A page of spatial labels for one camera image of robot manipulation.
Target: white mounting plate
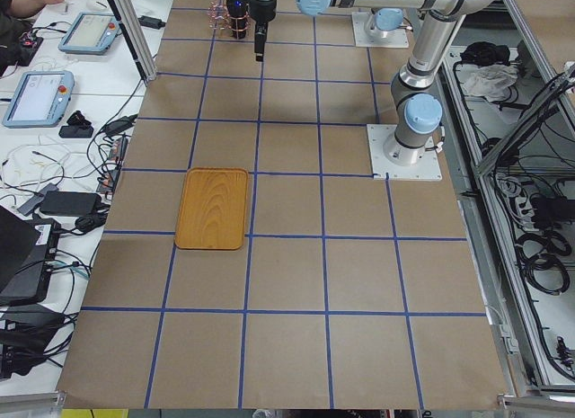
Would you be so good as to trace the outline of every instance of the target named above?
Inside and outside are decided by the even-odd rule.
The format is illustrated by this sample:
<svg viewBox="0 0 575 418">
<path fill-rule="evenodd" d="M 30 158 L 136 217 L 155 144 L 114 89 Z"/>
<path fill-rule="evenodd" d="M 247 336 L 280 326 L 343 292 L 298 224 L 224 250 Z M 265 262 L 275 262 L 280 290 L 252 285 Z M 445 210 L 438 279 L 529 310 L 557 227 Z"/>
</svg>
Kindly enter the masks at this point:
<svg viewBox="0 0 575 418">
<path fill-rule="evenodd" d="M 395 132 L 396 125 L 368 124 L 367 137 L 369 138 L 369 154 L 371 156 L 371 171 L 376 180 L 422 180 L 425 182 L 438 182 L 441 180 L 438 154 L 426 151 L 420 161 L 413 166 L 399 166 L 393 163 L 384 154 L 384 143 L 389 135 Z M 431 148 L 435 144 L 429 137 L 425 147 Z"/>
<path fill-rule="evenodd" d="M 390 31 L 385 39 L 373 39 L 367 35 L 364 28 L 369 13 L 354 12 L 351 14 L 353 21 L 353 34 L 356 39 L 356 47 L 383 47 L 383 48 L 409 48 L 405 29 Z"/>
</svg>

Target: person's arm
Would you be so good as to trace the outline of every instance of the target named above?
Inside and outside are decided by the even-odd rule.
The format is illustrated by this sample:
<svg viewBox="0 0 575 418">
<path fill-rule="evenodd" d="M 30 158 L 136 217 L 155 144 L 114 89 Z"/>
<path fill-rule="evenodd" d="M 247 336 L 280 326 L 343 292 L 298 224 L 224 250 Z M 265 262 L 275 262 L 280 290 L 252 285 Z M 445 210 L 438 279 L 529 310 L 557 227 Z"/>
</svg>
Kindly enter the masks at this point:
<svg viewBox="0 0 575 418">
<path fill-rule="evenodd" d="M 46 4 L 62 2 L 64 0 L 12 0 L 8 13 L 16 18 L 29 18 L 41 11 Z"/>
</svg>

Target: blue and white tablet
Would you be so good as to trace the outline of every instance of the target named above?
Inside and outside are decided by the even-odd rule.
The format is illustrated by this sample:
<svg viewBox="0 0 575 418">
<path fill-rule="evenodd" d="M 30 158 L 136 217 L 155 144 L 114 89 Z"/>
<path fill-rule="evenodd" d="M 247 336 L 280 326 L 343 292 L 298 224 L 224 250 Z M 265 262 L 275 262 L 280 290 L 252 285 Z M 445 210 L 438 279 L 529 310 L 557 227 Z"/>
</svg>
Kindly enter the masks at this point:
<svg viewBox="0 0 575 418">
<path fill-rule="evenodd" d="M 119 24 L 110 13 L 81 12 L 57 46 L 67 54 L 104 54 L 119 33 Z"/>
<path fill-rule="evenodd" d="M 7 128 L 49 128 L 64 116 L 74 88 L 74 75 L 26 72 L 16 88 L 2 124 Z"/>
</svg>

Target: white cloth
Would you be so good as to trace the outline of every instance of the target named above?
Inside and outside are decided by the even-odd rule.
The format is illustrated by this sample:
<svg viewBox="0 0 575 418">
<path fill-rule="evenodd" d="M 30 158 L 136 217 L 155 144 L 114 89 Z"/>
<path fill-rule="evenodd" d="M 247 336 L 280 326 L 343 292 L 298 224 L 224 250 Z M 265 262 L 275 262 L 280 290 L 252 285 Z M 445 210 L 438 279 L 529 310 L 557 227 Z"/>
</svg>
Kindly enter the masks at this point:
<svg viewBox="0 0 575 418">
<path fill-rule="evenodd" d="M 470 96 L 485 97 L 488 102 L 503 101 L 509 97 L 508 88 L 518 80 L 517 68 L 492 65 L 479 69 L 462 85 Z"/>
</svg>

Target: brown rectangular tray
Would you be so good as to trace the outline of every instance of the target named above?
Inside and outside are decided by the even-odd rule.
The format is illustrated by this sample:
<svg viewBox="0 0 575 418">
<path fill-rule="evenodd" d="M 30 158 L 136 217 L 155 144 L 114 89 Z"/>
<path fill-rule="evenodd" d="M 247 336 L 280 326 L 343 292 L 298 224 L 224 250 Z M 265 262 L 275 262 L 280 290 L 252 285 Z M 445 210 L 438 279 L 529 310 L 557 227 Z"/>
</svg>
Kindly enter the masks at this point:
<svg viewBox="0 0 575 418">
<path fill-rule="evenodd" d="M 247 189 L 244 169 L 190 169 L 181 195 L 176 245 L 203 250 L 242 247 Z"/>
</svg>

